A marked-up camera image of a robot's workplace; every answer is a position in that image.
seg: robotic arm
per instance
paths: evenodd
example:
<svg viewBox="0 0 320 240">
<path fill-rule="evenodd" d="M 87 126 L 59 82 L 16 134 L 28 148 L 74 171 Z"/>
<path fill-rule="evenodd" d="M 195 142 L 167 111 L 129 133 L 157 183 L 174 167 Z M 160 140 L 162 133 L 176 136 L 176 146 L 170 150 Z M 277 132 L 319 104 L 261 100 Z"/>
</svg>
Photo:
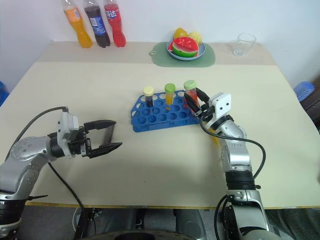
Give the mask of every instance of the robotic arm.
<svg viewBox="0 0 320 240">
<path fill-rule="evenodd" d="M 255 143 L 258 146 L 260 144 L 246 139 L 246 132 L 236 125 L 232 117 L 228 115 L 231 110 L 231 95 L 229 93 L 220 92 L 209 98 L 198 88 L 196 92 L 199 99 L 205 104 L 201 108 L 198 107 L 192 97 L 185 93 L 187 103 L 194 111 L 194 115 L 201 119 L 202 129 L 208 134 L 218 137 L 222 148 L 221 159 L 228 188 L 225 197 L 229 203 L 223 213 L 223 224 L 227 238 L 230 240 L 279 240 L 280 238 L 276 234 L 270 232 L 262 200 L 257 191 L 260 186 L 255 185 L 255 177 L 262 166 L 253 176 L 246 147 L 246 142 Z M 209 132 L 208 129 L 214 130 L 216 134 Z M 264 155 L 263 165 L 265 152 L 262 146 L 261 149 Z"/>
<path fill-rule="evenodd" d="M 16 142 L 0 165 L 0 239 L 11 240 L 17 233 L 26 201 L 46 196 L 30 196 L 42 167 L 57 158 L 75 155 L 95 158 L 117 149 L 110 143 L 115 121 L 98 120 L 79 126 L 78 117 L 65 108 L 57 132 L 43 137 L 27 137 Z M 105 144 L 91 148 L 87 134 L 93 129 L 109 129 Z"/>
</svg>

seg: bottle label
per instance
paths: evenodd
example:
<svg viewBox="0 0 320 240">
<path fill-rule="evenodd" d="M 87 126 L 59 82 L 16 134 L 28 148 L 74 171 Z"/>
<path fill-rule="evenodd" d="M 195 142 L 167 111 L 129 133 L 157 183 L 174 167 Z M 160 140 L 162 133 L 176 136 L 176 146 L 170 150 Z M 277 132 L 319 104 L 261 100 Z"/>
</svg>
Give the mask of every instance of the bottle label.
<svg viewBox="0 0 320 240">
<path fill-rule="evenodd" d="M 119 8 L 105 10 L 105 14 L 108 20 L 114 20 L 120 15 Z"/>
<path fill-rule="evenodd" d="M 94 31 L 94 35 L 104 35 L 106 33 L 106 28 L 104 25 L 104 21 L 101 16 L 89 17 L 92 29 Z"/>
<path fill-rule="evenodd" d="M 69 22 L 77 22 L 81 19 L 77 8 L 65 10 L 64 13 L 68 18 Z"/>
</svg>

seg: yellow toy fruit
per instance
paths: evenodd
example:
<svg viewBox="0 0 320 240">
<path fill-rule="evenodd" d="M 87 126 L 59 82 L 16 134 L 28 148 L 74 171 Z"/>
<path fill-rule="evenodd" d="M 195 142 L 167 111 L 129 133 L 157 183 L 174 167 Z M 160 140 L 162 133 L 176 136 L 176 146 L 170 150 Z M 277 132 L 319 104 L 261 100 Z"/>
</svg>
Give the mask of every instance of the yellow toy fruit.
<svg viewBox="0 0 320 240">
<path fill-rule="evenodd" d="M 188 37 L 196 41 L 198 45 L 202 44 L 202 35 L 199 32 L 190 32 Z"/>
<path fill-rule="evenodd" d="M 187 37 L 187 36 L 188 36 L 188 33 L 182 27 L 179 27 L 175 30 L 173 39 L 177 39 L 180 37 Z"/>
</svg>

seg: green placemat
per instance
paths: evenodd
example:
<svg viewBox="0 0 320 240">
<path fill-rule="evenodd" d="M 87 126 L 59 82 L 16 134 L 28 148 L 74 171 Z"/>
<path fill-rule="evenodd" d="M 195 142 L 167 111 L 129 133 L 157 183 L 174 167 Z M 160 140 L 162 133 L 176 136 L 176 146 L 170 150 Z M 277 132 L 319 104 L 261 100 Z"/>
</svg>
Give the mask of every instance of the green placemat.
<svg viewBox="0 0 320 240">
<path fill-rule="evenodd" d="M 173 58 L 167 51 L 167 42 L 157 43 L 150 51 L 150 56 L 154 64 L 160 67 L 169 68 L 205 68 L 215 63 L 216 55 L 212 47 L 206 43 L 204 54 L 196 60 L 182 61 Z"/>
</svg>

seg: bottle cap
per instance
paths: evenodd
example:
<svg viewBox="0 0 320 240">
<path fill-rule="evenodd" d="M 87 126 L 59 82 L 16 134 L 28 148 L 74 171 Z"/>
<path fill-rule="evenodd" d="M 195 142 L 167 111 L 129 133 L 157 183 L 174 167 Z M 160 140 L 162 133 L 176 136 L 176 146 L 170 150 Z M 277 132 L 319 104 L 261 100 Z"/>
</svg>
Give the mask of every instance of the bottle cap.
<svg viewBox="0 0 320 240">
<path fill-rule="evenodd" d="M 146 86 L 143 89 L 143 94 L 146 97 L 152 96 L 154 94 L 154 92 L 155 92 L 155 90 L 154 90 L 154 88 L 152 86 Z"/>
<path fill-rule="evenodd" d="M 164 91 L 165 91 L 167 94 L 174 93 L 175 90 L 176 90 L 176 86 L 175 86 L 173 83 L 167 83 L 167 84 L 164 86 Z"/>
<path fill-rule="evenodd" d="M 188 81 L 184 82 L 183 86 L 184 86 L 185 90 L 191 90 L 191 89 L 196 88 L 197 84 L 196 84 L 195 80 L 188 80 Z"/>
</svg>

